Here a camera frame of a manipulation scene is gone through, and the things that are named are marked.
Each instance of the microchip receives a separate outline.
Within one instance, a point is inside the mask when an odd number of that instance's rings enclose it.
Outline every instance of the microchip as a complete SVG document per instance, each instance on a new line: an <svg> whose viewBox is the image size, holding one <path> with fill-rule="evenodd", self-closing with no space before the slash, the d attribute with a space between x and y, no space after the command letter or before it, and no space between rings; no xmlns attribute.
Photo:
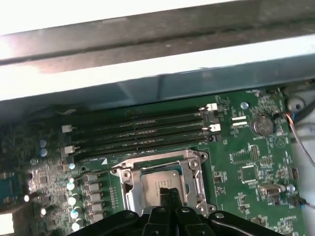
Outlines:
<svg viewBox="0 0 315 236"><path fill-rule="evenodd" d="M98 183L92 183L92 184L90 184L88 186L89 186L89 190L90 191L97 191L97 190L99 190L99 184Z"/></svg>
<svg viewBox="0 0 315 236"><path fill-rule="evenodd" d="M66 202L67 201L67 198L65 196L65 194L59 194L58 195L58 200L62 203Z"/></svg>
<svg viewBox="0 0 315 236"><path fill-rule="evenodd" d="M69 169L69 165L63 165L63 170L64 171L69 171L70 169Z"/></svg>
<svg viewBox="0 0 315 236"><path fill-rule="evenodd" d="M99 193L93 193L90 195L90 199L91 199L91 202L100 201L101 200L100 194Z"/></svg>
<svg viewBox="0 0 315 236"><path fill-rule="evenodd" d="M159 206L160 188L177 188L183 201L183 190L179 172L176 170L159 171L141 177L146 206Z"/></svg>
<svg viewBox="0 0 315 236"><path fill-rule="evenodd" d="M241 168L241 179L242 183L249 183L256 181L256 169L255 166L243 166Z"/></svg>
<svg viewBox="0 0 315 236"><path fill-rule="evenodd" d="M49 227L53 227L53 226L55 226L55 225L56 225L55 220L50 220L50 221L48 221L48 226L49 226Z"/></svg>
<svg viewBox="0 0 315 236"><path fill-rule="evenodd" d="M241 205L240 206L240 211L244 211L244 210L246 210L246 207L244 205Z"/></svg>
<svg viewBox="0 0 315 236"><path fill-rule="evenodd" d="M46 177L46 176L40 177L39 182L40 182L41 184L46 184L46 183L48 182L48 181L47 181L47 177Z"/></svg>
<svg viewBox="0 0 315 236"><path fill-rule="evenodd" d="M102 219L104 219L104 216L102 214L96 214L93 217L94 222L100 221Z"/></svg>
<svg viewBox="0 0 315 236"><path fill-rule="evenodd" d="M255 224L258 224L258 225L261 224L261 220L260 220L259 218L253 218L253 219L251 219L251 221L252 221L253 223L255 223Z"/></svg>
<svg viewBox="0 0 315 236"><path fill-rule="evenodd" d="M222 179L221 176L215 176L215 183L221 183Z"/></svg>

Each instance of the ram slot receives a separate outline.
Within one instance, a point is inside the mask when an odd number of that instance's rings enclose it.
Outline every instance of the ram slot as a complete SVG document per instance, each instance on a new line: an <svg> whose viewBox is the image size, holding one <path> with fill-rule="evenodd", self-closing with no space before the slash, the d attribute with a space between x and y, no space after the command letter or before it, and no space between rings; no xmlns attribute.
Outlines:
<svg viewBox="0 0 315 236"><path fill-rule="evenodd" d="M186 114L176 114L173 116L161 116L156 118L143 118L143 119L134 119L129 122L118 122L97 126L88 126L88 127L74 127L72 132L72 139L78 140L80 137L84 136L94 136L102 133L109 132L123 132L123 131L132 131L135 129L141 128L150 128L163 125L174 125L180 122L197 122L201 121L202 116L200 112L186 113Z"/></svg>
<svg viewBox="0 0 315 236"><path fill-rule="evenodd" d="M151 129L139 129L132 132L119 132L108 135L100 135L95 137L89 137L85 139L80 139L73 141L70 145L80 146L81 148L87 146L95 146L100 144L106 144L108 141L110 143L114 142L127 142L132 140L141 140L145 138L155 138L163 135L169 134L181 134L185 132L198 131L204 126L203 122L191 123L185 122L177 125L167 125L161 127L155 127Z"/></svg>
<svg viewBox="0 0 315 236"><path fill-rule="evenodd" d="M151 145L163 145L166 143L174 143L180 140L185 140L189 138L195 138L199 137L200 135L203 135L203 132L201 131L193 131L189 133L185 133L184 135L166 135L161 136L157 138L148 138L143 140L133 140L129 142L120 142L120 143L111 143L111 144L105 144L105 145L99 145L99 146L92 146L92 147L85 147L85 148L76 148L77 153L85 153L85 152L102 152L102 151L108 151L108 150L137 150L142 147L147 147Z"/></svg>
<svg viewBox="0 0 315 236"><path fill-rule="evenodd" d="M115 156L115 157L123 157L123 156L141 156L152 154L155 152L160 152L160 148L163 149L173 149L178 146L191 145L192 143L199 142L212 142L215 141L215 135L204 135L200 134L199 136L195 136L192 138L177 140L172 143L165 144L152 144L150 146L139 147L138 149L130 149L130 150L110 150L110 151L99 151L99 152L90 152L90 153L81 153L79 155L75 155L75 161L89 160L95 156Z"/></svg>

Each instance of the capacitor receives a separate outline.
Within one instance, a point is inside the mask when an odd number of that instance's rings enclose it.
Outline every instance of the capacitor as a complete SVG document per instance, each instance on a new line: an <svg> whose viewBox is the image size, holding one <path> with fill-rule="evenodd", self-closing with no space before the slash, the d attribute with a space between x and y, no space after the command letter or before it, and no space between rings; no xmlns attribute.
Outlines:
<svg viewBox="0 0 315 236"><path fill-rule="evenodd" d="M74 210L76 210L79 214L82 214L82 208L80 208L79 206L76 206L75 208L74 208Z"/></svg>
<svg viewBox="0 0 315 236"><path fill-rule="evenodd" d="M272 120L264 114L261 114L252 120L251 128L255 134L260 136L269 136L274 133L274 124Z"/></svg>
<svg viewBox="0 0 315 236"><path fill-rule="evenodd" d="M66 187L69 191L72 191L75 188L75 185L73 182L69 182Z"/></svg>
<svg viewBox="0 0 315 236"><path fill-rule="evenodd" d="M29 201L33 200L34 198L37 198L38 196L39 194L37 192L27 194L24 196L24 202L28 203Z"/></svg>
<svg viewBox="0 0 315 236"><path fill-rule="evenodd" d="M44 148L47 145L47 141L44 139L39 140L39 146L40 148Z"/></svg>
<svg viewBox="0 0 315 236"><path fill-rule="evenodd" d="M76 219L79 217L79 213L76 210L72 210L70 212L70 217L71 217L71 219Z"/></svg>
<svg viewBox="0 0 315 236"><path fill-rule="evenodd" d="M39 155L40 155L41 157L45 157L45 156L47 156L47 154L48 154L48 150L45 149L45 148L42 148L42 149L39 151Z"/></svg>
<svg viewBox="0 0 315 236"><path fill-rule="evenodd" d="M79 225L78 223L74 222L74 223L72 224L71 228L72 228L72 230L73 230L74 232L76 232L76 231L80 230L80 225Z"/></svg>
<svg viewBox="0 0 315 236"><path fill-rule="evenodd" d="M54 209L55 209L55 207L54 207L53 205L50 205L50 206L48 206L48 207L42 208L42 209L40 210L40 214L41 214L42 216L45 216L45 215L47 215L48 213L52 212Z"/></svg>
<svg viewBox="0 0 315 236"><path fill-rule="evenodd" d="M75 200L80 200L80 195L77 193L72 194L72 197L75 198Z"/></svg>
<svg viewBox="0 0 315 236"><path fill-rule="evenodd" d="M77 223L80 226L80 228L84 226L84 220L81 218L76 219L75 223Z"/></svg>
<svg viewBox="0 0 315 236"><path fill-rule="evenodd" d="M294 186L292 183L290 183L290 184L288 184L288 185L286 186L286 190L287 190L289 193L293 193L293 192L295 192L295 186Z"/></svg>
<svg viewBox="0 0 315 236"><path fill-rule="evenodd" d="M74 232L78 231L84 226L84 221L81 218L76 219L71 228Z"/></svg>
<svg viewBox="0 0 315 236"><path fill-rule="evenodd" d="M75 168L75 164L74 164L74 163L70 163L70 164L69 164L69 169L70 169L70 170L74 170L74 168Z"/></svg>
<svg viewBox="0 0 315 236"><path fill-rule="evenodd" d="M68 204L70 206L74 206L77 203L77 200L74 197L69 197L68 198Z"/></svg>

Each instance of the cable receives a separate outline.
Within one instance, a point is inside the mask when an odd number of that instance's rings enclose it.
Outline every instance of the cable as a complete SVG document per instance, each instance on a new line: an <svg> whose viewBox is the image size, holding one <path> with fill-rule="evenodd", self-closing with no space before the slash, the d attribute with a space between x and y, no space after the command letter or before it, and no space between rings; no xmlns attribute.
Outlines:
<svg viewBox="0 0 315 236"><path fill-rule="evenodd" d="M302 141L300 140L300 137L298 135L298 133L296 132L293 120L291 118L291 115L286 113L285 116L287 117L287 119L289 120L289 125L291 127L292 133L296 139L296 142L298 143L298 145L300 146L301 150L304 152L304 154L307 156L307 158L309 159L310 163L312 166L315 167L315 162L312 159L312 156L309 154L309 152L306 150L306 148L304 147L304 145L302 144Z"/></svg>
<svg viewBox="0 0 315 236"><path fill-rule="evenodd" d="M297 123L307 117L315 109L315 100L307 105L302 111L295 114L294 122Z"/></svg>
<svg viewBox="0 0 315 236"><path fill-rule="evenodd" d="M309 207L309 208L312 208L312 209L314 209L315 210L315 206L314 205L312 205L312 204L310 204L310 203L305 203L305 206L307 206L307 207Z"/></svg>

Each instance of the solid capacitor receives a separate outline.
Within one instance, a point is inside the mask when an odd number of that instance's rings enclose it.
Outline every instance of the solid capacitor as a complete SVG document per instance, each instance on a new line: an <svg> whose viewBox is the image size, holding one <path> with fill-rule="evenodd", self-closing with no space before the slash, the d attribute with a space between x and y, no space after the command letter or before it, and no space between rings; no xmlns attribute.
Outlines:
<svg viewBox="0 0 315 236"><path fill-rule="evenodd" d="M68 204L70 206L74 206L76 204L77 200L74 197L69 197L68 198Z"/></svg>
<svg viewBox="0 0 315 236"><path fill-rule="evenodd" d="M75 188L75 185L73 182L69 182L66 187L69 191L72 191Z"/></svg>
<svg viewBox="0 0 315 236"><path fill-rule="evenodd" d="M76 206L74 210L76 210L79 214L82 213L82 208L80 208L79 206Z"/></svg>
<svg viewBox="0 0 315 236"><path fill-rule="evenodd" d="M70 212L70 217L71 217L72 219L76 219L76 218L79 217L79 213L78 213L76 210L72 210L72 211Z"/></svg>

